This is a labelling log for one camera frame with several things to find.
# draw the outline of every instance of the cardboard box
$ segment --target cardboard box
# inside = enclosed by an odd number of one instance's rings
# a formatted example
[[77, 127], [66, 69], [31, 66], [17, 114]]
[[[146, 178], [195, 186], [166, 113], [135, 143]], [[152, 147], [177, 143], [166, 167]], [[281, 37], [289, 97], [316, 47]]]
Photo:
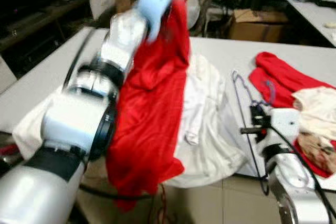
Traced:
[[255, 12], [250, 9], [234, 10], [229, 39], [279, 42], [288, 19], [281, 12]]

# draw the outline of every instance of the tile floor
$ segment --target tile floor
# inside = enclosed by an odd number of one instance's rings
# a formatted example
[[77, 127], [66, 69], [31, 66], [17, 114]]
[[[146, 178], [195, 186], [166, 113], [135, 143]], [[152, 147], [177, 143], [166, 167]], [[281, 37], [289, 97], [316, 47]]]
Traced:
[[[91, 179], [90, 185], [113, 192], [105, 178]], [[209, 186], [179, 189], [165, 186], [167, 216], [175, 224], [236, 224], [280, 222], [276, 200], [272, 194], [263, 195], [258, 181], [233, 176]], [[329, 194], [336, 206], [336, 194]], [[155, 223], [148, 222], [151, 200], [139, 201], [130, 212], [122, 213], [109, 199], [79, 191], [77, 203], [93, 224]], [[160, 197], [154, 200], [155, 216], [161, 206]]]

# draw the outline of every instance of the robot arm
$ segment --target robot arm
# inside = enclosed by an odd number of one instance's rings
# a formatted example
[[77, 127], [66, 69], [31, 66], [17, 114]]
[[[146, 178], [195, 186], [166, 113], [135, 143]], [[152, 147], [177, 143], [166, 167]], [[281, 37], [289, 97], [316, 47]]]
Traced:
[[272, 109], [270, 115], [266, 115], [259, 105], [251, 106], [250, 110], [254, 127], [240, 131], [242, 134], [257, 134], [257, 151], [265, 159], [269, 187], [277, 199], [282, 223], [330, 223], [312, 176], [272, 129], [293, 142], [299, 134], [299, 112]]
[[0, 180], [0, 223], [67, 222], [85, 165], [112, 139], [119, 89], [146, 29], [137, 9], [111, 20], [101, 51], [49, 105], [43, 146]]

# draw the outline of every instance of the white cloth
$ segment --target white cloth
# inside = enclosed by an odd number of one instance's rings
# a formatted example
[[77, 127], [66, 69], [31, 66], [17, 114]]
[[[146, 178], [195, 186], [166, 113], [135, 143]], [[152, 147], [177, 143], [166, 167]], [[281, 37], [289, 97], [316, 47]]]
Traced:
[[[188, 79], [199, 80], [197, 82], [188, 82]], [[187, 84], [197, 85], [195, 88], [186, 86], [184, 93], [184, 103], [188, 104], [189, 99], [197, 99], [198, 102], [192, 101], [193, 104], [201, 104], [202, 96], [196, 97], [196, 93], [200, 92], [199, 88], [204, 88], [205, 104], [203, 108], [202, 122], [198, 132], [198, 144], [191, 145], [188, 141], [179, 137], [178, 148], [175, 150], [174, 156], [178, 158], [185, 171], [183, 174], [169, 179], [165, 184], [181, 188], [189, 188], [203, 186], [214, 183], [220, 179], [231, 176], [246, 161], [244, 153], [229, 145], [227, 138], [232, 137], [227, 131], [221, 135], [221, 129], [226, 123], [219, 114], [219, 107], [224, 101], [225, 81], [207, 59], [201, 55], [193, 55], [190, 60], [190, 66], [187, 75]], [[185, 127], [185, 107], [182, 112], [182, 121], [180, 125], [180, 134], [187, 131]]]
[[201, 128], [205, 104], [205, 88], [200, 80], [192, 74], [187, 74], [184, 87], [183, 112], [177, 136], [175, 153], [183, 141], [191, 145], [198, 144], [198, 133]]
[[42, 145], [41, 123], [46, 108], [55, 94], [59, 94], [62, 87], [58, 87], [46, 99], [36, 105], [14, 128], [13, 139], [24, 159], [29, 159]]
[[319, 87], [292, 94], [301, 111], [300, 130], [336, 140], [336, 90]]

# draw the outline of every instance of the white table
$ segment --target white table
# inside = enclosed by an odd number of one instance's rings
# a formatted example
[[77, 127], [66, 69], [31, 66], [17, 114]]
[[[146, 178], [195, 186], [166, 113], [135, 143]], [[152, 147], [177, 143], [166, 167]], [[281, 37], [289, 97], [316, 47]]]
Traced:
[[[11, 133], [29, 110], [62, 84], [72, 59], [87, 33], [87, 28], [81, 30], [0, 95], [0, 111], [2, 112], [0, 131]], [[106, 33], [106, 29], [99, 29], [95, 32], [79, 62], [91, 59], [100, 48]], [[333, 48], [205, 38], [191, 38], [191, 46], [192, 53], [207, 57], [227, 78], [227, 95], [239, 126], [242, 125], [242, 121], [230, 74], [235, 69], [247, 80], [248, 75], [254, 69], [254, 57], [259, 52], [272, 52], [299, 71], [336, 86], [334, 74], [336, 49]], [[253, 96], [261, 98], [259, 92], [250, 83], [248, 84]], [[249, 121], [248, 106], [244, 108], [246, 108], [246, 120]]]
[[325, 28], [323, 24], [336, 22], [336, 9], [320, 7], [312, 2], [300, 0], [286, 0], [297, 12], [299, 12], [321, 35], [336, 47], [336, 41], [331, 34], [336, 33], [336, 29]]

